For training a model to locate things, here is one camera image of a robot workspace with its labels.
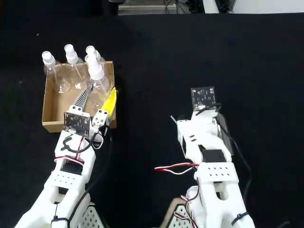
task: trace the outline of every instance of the bottle cap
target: bottle cap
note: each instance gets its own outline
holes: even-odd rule
[[[89,54],[95,54],[96,58],[97,58],[97,61],[100,61],[101,56],[100,56],[99,52],[95,49],[94,46],[92,46],[92,45],[87,46],[86,49],[85,49],[85,52],[87,53],[87,56],[85,57],[85,59],[88,58]]]
[[[42,61],[47,67],[53,67],[56,64],[54,56],[49,51],[42,53]]]
[[[88,54],[86,62],[88,65],[88,70],[89,70],[91,79],[100,80],[100,79],[104,78],[104,76],[105,76],[104,69],[97,61],[97,58],[94,54]]]
[[[71,44],[65,45],[65,51],[66,51],[66,60],[69,64],[75,64],[78,62],[78,55],[75,52],[73,45]]]

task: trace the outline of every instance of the clear plastic bottle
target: clear plastic bottle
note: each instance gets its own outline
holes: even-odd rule
[[[44,51],[42,53],[42,60],[44,63],[44,74],[51,82],[53,89],[58,93],[68,91],[71,88],[71,84],[68,79],[60,73],[60,63],[55,60],[54,56],[49,51]]]
[[[65,45],[66,60],[69,67],[69,76],[76,89],[85,89],[86,82],[89,79],[84,61],[78,57],[73,45]]]
[[[101,57],[101,55],[99,54],[99,52],[95,49],[94,46],[90,45],[87,46],[85,49],[86,52],[86,56],[85,56],[85,61],[87,62],[87,58],[89,57],[89,54],[94,54],[97,58],[97,61],[100,63],[105,63],[105,59]]]
[[[86,60],[90,74],[87,87],[91,88],[86,104],[86,112],[94,116],[108,99],[111,92],[111,82],[94,54],[89,54]]]

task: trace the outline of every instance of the open cardboard box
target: open cardboard box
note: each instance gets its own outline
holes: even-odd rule
[[[109,77],[111,84],[114,83],[114,66],[112,61],[108,61],[105,65],[106,75]],[[61,132],[64,128],[63,113],[66,112],[69,107],[77,99],[78,95],[82,92],[80,89],[75,89],[73,86],[63,93],[56,93],[49,80],[46,80],[46,87],[44,91],[43,108],[42,108],[42,126],[50,133]],[[112,121],[110,123],[111,128],[116,128],[116,109],[114,110]]]

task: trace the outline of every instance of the black table surface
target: black table surface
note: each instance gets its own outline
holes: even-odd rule
[[[41,53],[61,62],[63,47],[84,57],[94,45],[114,62],[119,90],[113,154],[92,190],[113,227],[158,226],[193,173],[158,173],[183,162],[170,119],[192,113],[191,87],[215,86],[217,101],[253,181],[247,210],[257,227],[301,227],[304,14],[155,15],[2,22],[0,34],[0,222],[13,227],[30,209],[55,164],[59,134],[41,125]],[[103,167],[97,155],[94,179]],[[248,173],[234,163],[244,188]]]

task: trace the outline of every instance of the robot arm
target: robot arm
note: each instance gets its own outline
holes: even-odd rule
[[[215,118],[213,87],[192,89],[191,120],[177,121],[178,140],[187,159],[198,164],[187,198],[189,211],[199,228],[254,228],[238,186],[231,153],[224,144]]]
[[[15,228],[83,228],[80,221],[90,204],[85,184],[90,180],[96,158],[92,142],[103,142],[99,128],[110,123],[115,104],[114,88],[95,115],[93,124],[90,114],[82,111],[79,102],[70,106],[64,114],[65,129],[55,148],[55,169],[32,208],[21,217]],[[97,214],[94,220],[99,222],[96,226],[103,228]]]

